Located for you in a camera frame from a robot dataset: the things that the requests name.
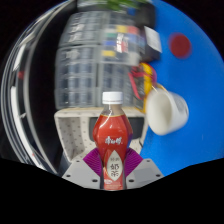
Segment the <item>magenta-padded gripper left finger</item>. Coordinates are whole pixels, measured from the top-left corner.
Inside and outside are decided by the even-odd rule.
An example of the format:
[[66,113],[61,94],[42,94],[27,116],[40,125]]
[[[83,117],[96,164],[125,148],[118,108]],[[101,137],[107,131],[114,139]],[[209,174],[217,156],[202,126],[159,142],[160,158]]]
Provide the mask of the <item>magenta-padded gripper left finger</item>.
[[101,189],[102,162],[98,149],[93,149],[83,159],[75,158],[62,178],[84,188]]

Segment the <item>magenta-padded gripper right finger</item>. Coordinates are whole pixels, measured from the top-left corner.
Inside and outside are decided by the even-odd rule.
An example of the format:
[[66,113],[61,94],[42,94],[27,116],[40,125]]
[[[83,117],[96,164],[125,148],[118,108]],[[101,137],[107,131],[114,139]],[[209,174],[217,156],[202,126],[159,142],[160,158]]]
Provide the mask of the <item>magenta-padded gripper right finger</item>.
[[131,148],[127,150],[124,161],[124,174],[127,189],[140,188],[163,177],[150,158],[143,159]]

